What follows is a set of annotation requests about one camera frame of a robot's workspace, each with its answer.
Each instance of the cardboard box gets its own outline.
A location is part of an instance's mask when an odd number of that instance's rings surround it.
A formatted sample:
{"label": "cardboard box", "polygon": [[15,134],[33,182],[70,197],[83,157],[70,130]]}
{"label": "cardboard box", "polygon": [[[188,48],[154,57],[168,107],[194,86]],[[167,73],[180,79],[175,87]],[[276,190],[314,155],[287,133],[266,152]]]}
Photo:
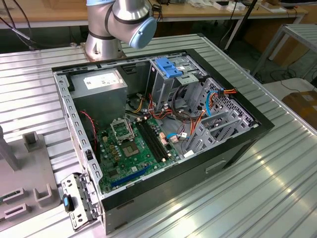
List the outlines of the cardboard box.
{"label": "cardboard box", "polygon": [[296,112],[302,119],[317,129],[317,92],[308,91],[291,93],[283,98],[290,109]]}
{"label": "cardboard box", "polygon": [[71,10],[85,9],[86,0],[43,0],[44,4],[52,9]]}

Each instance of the yellow wire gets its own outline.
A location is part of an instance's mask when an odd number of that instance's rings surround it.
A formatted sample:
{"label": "yellow wire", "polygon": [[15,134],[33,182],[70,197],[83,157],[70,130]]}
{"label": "yellow wire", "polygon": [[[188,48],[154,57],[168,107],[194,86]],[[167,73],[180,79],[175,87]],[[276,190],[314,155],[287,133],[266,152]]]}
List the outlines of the yellow wire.
{"label": "yellow wire", "polygon": [[141,98],[139,107],[137,108],[137,110],[133,111],[133,113],[138,113],[138,112],[141,110],[141,108],[142,108],[142,103],[143,103],[143,98]]}

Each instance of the background desk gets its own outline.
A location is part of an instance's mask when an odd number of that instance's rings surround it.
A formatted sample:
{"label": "background desk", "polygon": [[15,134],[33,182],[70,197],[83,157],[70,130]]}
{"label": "background desk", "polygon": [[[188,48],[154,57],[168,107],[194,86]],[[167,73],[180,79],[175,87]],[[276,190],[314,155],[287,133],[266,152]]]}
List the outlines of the background desk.
{"label": "background desk", "polygon": [[[17,0],[28,16],[31,27],[56,27],[56,26],[81,26],[88,25],[87,9],[83,6],[82,9],[51,9],[42,0]],[[25,19],[18,8],[11,11],[13,19],[16,21],[17,28],[27,28]],[[233,29],[233,32],[227,42],[225,49],[231,43],[236,34],[245,11],[239,11],[233,14],[232,19],[237,19],[238,22]],[[190,4],[170,4],[162,5],[162,14],[164,22],[173,21],[202,21],[202,20],[228,20],[231,17],[231,12],[227,10],[218,10],[214,7],[207,6],[205,8],[195,8]],[[267,18],[295,18],[294,23],[300,23],[307,11],[299,7],[297,10],[287,10],[283,13],[272,13],[260,5],[256,5],[249,19],[267,19]],[[0,13],[2,17],[8,20],[5,12]],[[0,22],[0,29],[7,28],[4,23]]]}

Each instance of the metal bracket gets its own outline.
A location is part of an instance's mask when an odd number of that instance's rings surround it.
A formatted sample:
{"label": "metal bracket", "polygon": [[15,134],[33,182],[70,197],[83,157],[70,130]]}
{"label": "metal bracket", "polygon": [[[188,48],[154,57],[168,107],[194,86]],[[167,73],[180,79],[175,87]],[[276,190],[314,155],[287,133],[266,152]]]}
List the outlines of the metal bracket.
{"label": "metal bracket", "polygon": [[63,192],[70,195],[74,210],[69,213],[73,230],[77,231],[85,225],[96,220],[99,214],[99,203],[92,204],[90,194],[96,194],[87,188],[89,180],[82,174],[71,174],[61,181]]}

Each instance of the aluminum extrusion table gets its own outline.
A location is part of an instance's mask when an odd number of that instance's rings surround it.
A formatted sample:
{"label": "aluminum extrusion table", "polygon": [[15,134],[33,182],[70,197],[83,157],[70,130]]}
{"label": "aluminum extrusion table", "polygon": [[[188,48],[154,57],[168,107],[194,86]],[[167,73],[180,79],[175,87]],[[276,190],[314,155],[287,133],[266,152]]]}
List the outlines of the aluminum extrusion table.
{"label": "aluminum extrusion table", "polygon": [[[261,57],[259,58],[255,68],[252,70],[251,75],[256,75],[256,73],[260,70],[262,65],[264,64],[266,58],[271,53],[275,45],[278,43],[276,48],[274,49],[272,55],[269,57],[270,60],[273,60],[274,57],[277,55],[279,50],[282,48],[288,37],[291,36],[294,39],[298,40],[303,45],[307,46],[309,49],[317,53],[317,24],[288,24],[288,25],[281,25],[278,29],[272,40],[270,41],[269,45],[262,53]],[[313,69],[313,67],[317,64],[315,61],[309,68],[307,73]]]}
{"label": "aluminum extrusion table", "polygon": [[[128,56],[194,48],[274,124],[237,164],[117,230],[132,237],[310,237],[317,235],[317,132],[237,63],[199,35],[153,39]],[[5,139],[45,136],[60,181],[80,172],[51,67],[86,62],[80,47],[0,55],[0,124]],[[95,222],[75,233],[60,205],[3,231],[6,237],[104,237]]]}

